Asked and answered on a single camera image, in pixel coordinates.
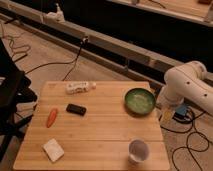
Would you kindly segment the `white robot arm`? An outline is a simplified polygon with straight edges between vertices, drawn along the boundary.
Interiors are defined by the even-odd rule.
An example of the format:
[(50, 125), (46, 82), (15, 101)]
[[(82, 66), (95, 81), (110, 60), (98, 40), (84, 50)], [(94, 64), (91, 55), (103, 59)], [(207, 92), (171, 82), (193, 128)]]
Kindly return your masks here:
[(213, 87), (204, 82), (207, 69), (199, 61), (170, 68), (164, 74), (157, 102), (162, 107), (177, 107), (188, 99), (213, 115)]

